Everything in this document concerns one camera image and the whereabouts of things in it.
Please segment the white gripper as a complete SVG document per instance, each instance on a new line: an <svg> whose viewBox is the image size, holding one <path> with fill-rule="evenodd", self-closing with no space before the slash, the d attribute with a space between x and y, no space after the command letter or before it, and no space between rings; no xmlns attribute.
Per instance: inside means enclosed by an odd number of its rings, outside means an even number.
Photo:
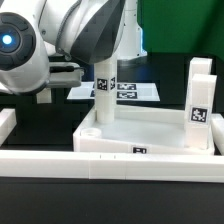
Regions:
<svg viewBox="0 0 224 224"><path fill-rule="evenodd" d="M85 69L74 62L51 62L48 88L73 88L82 83Z"/></svg>

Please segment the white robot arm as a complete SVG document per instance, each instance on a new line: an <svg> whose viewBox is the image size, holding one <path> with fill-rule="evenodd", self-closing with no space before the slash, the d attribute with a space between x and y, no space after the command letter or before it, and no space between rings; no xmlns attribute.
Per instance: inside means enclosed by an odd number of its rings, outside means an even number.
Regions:
<svg viewBox="0 0 224 224"><path fill-rule="evenodd" d="M95 64L119 46L126 0L4 0L0 84L12 94L41 91L50 78L47 44L66 59Z"/></svg>

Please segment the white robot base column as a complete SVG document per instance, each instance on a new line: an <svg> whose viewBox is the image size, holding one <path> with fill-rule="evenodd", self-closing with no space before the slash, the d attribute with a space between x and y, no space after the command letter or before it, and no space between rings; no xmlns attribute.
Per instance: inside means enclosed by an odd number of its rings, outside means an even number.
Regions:
<svg viewBox="0 0 224 224"><path fill-rule="evenodd" d="M120 61L145 57L143 30L137 22L138 0L126 0L124 8L124 28L117 56Z"/></svg>

